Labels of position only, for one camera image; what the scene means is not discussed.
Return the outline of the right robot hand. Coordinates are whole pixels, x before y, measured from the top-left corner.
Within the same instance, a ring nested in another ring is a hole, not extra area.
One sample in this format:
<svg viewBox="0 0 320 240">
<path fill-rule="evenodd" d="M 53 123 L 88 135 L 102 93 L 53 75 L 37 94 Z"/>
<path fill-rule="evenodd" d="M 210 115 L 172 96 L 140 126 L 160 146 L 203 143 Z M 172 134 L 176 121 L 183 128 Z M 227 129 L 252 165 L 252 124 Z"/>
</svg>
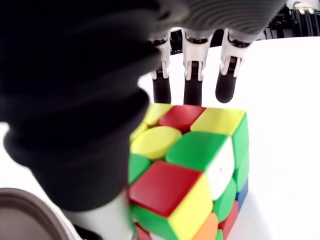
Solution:
<svg viewBox="0 0 320 240">
<path fill-rule="evenodd" d="M 184 62 L 202 69 L 210 36 L 225 29 L 231 56 L 283 0 L 3 0 L 0 120 L 3 145 L 29 168 L 51 207 L 0 190 L 3 240 L 136 240 L 128 196 L 129 143 L 149 105 L 138 79 L 169 66 L 171 28 Z"/>
</svg>

